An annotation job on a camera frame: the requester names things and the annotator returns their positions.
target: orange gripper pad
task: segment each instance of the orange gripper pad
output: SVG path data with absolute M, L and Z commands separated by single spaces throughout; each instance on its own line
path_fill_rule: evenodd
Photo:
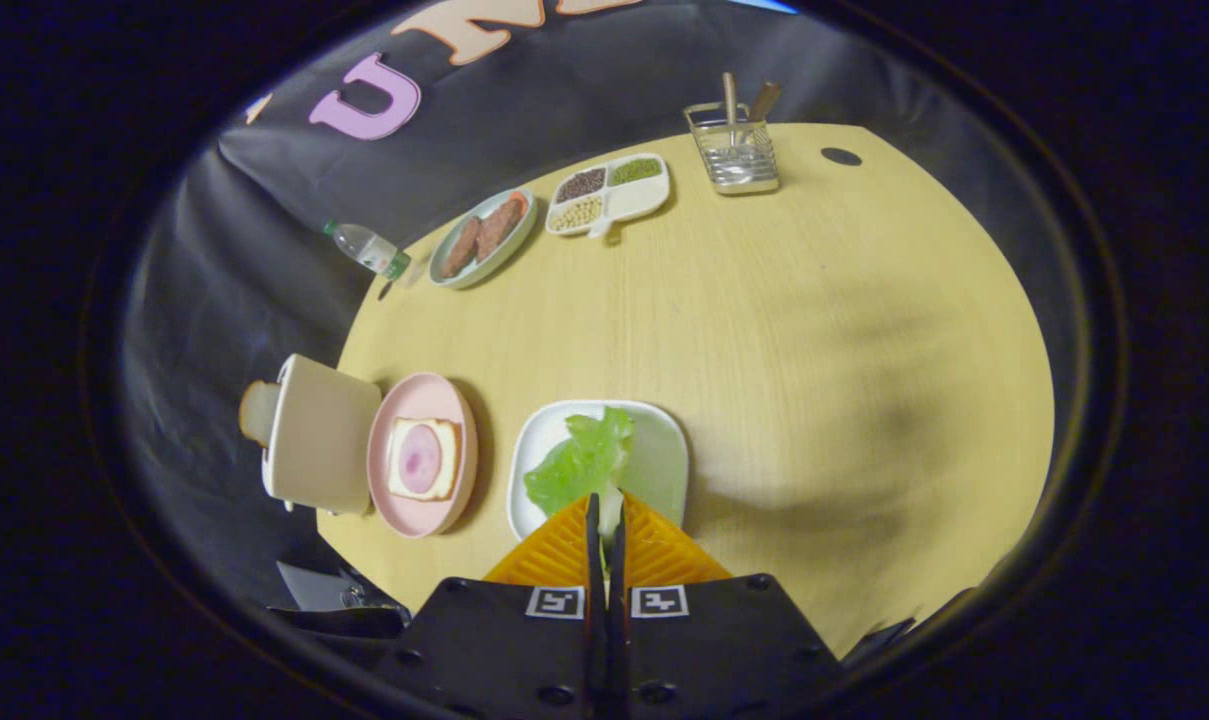
M 705 583 L 731 577 L 715 557 L 698 547 L 683 530 L 625 490 L 626 588 L 656 585 Z
M 586 509 L 591 498 L 583 497 L 555 512 L 531 536 L 498 562 L 485 575 L 485 582 L 573 587 L 590 585 L 586 559 Z

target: white divided plate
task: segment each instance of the white divided plate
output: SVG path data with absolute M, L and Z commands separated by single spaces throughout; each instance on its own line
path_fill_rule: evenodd
M 642 178 L 637 181 L 618 184 L 618 186 L 611 186 L 609 182 L 613 181 L 613 172 L 621 166 L 630 163 L 631 159 L 655 159 L 658 164 L 663 168 L 663 172 L 655 174 L 653 178 Z M 572 201 L 555 202 L 559 197 L 559 188 L 563 187 L 565 182 L 569 179 L 578 176 L 578 174 L 586 173 L 590 170 L 597 170 L 604 168 L 604 186 L 596 190 L 595 192 L 573 197 Z M 575 202 L 582 202 L 589 199 L 589 197 L 598 197 L 603 202 L 603 209 L 600 211 L 600 217 L 596 217 L 594 222 L 585 225 L 577 225 L 577 227 L 553 230 L 550 227 L 550 220 L 557 217 L 563 209 L 568 205 L 575 204 Z M 667 169 L 667 161 L 663 159 L 661 155 L 654 155 L 653 152 L 636 152 L 636 155 L 627 155 L 626 158 L 609 159 L 608 163 L 601 166 L 591 166 L 590 168 L 584 168 L 577 173 L 571 174 L 560 181 L 559 186 L 555 187 L 555 192 L 550 196 L 550 208 L 546 209 L 546 232 L 553 232 L 555 234 L 578 234 L 582 232 L 591 231 L 591 237 L 601 237 L 608 232 L 608 228 L 613 223 L 620 222 L 621 220 L 630 220 L 632 217 L 640 217 L 640 215 L 648 215 L 655 209 L 660 208 L 667 197 L 671 197 L 671 170 Z
M 457 245 L 457 238 L 462 237 L 462 228 L 465 227 L 467 220 L 470 220 L 472 215 L 475 215 L 475 217 L 480 217 L 481 220 L 488 217 L 488 215 L 493 214 L 493 210 L 498 209 L 503 202 L 508 201 L 509 197 L 516 192 L 519 192 L 523 197 L 525 202 L 527 202 L 528 209 L 520 219 L 520 222 L 516 223 L 516 227 L 511 228 L 511 233 L 507 234 L 502 245 L 498 245 L 498 249 L 493 250 L 493 255 L 488 255 L 488 257 L 481 263 L 473 259 L 470 263 L 459 269 L 458 274 L 452 278 L 445 278 L 444 274 L 441 274 L 444 271 L 444 260 L 449 260 L 449 252 L 452 252 L 453 245 Z M 481 281 L 484 278 L 493 274 L 501 265 L 514 255 L 514 251 L 520 249 L 521 243 L 523 243 L 525 238 L 528 237 L 528 231 L 534 227 L 536 220 L 537 199 L 526 187 L 504 190 L 496 193 L 493 197 L 490 197 L 490 199 L 480 202 L 480 204 L 475 205 L 470 213 L 462 215 L 462 220 L 458 220 L 458 222 L 453 225 L 453 228 L 449 231 L 447 236 L 444 237 L 444 240 L 440 240 L 439 246 L 436 246 L 434 254 L 432 254 L 430 281 L 438 284 L 440 288 L 457 288 L 458 290 Z
M 688 495 L 688 443 L 679 425 L 660 407 L 632 400 L 566 400 L 553 402 L 528 416 L 511 458 L 511 483 L 507 487 L 507 518 L 516 538 L 526 539 L 545 523 L 525 492 L 523 477 L 540 465 L 553 447 L 568 439 L 568 416 L 603 418 L 604 406 L 621 407 L 635 420 L 631 461 L 619 486 L 679 526 Z

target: pink plate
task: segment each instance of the pink plate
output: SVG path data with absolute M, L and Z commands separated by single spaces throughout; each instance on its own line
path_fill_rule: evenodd
M 447 500 L 422 503 L 391 495 L 386 481 L 391 477 L 391 437 L 395 418 L 450 420 L 462 430 L 461 461 L 453 495 Z M 475 416 L 453 383 L 435 373 L 409 374 L 386 394 L 372 429 L 368 430 L 368 493 L 386 524 L 405 538 L 424 538 L 447 530 L 470 500 L 475 484 L 479 442 Z

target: wooden handle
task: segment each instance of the wooden handle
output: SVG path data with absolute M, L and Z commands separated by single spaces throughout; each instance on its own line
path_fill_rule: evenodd
M 737 123 L 737 81 L 733 79 L 733 72 L 724 72 L 724 117 L 728 124 Z
M 760 87 L 760 94 L 754 97 L 754 101 L 751 104 L 750 122 L 758 123 L 764 120 L 769 110 L 773 110 L 773 104 L 777 101 L 777 98 L 782 95 L 782 86 L 776 82 L 765 82 L 764 87 Z

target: bottle label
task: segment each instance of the bottle label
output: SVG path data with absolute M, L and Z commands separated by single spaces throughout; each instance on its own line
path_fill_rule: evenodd
M 360 265 L 377 274 L 395 279 L 404 272 L 403 266 L 398 266 L 400 263 L 395 261 L 398 255 L 403 255 L 398 246 L 392 245 L 384 238 L 375 237 L 360 254 Z M 391 277 L 392 271 L 395 271 L 395 277 Z

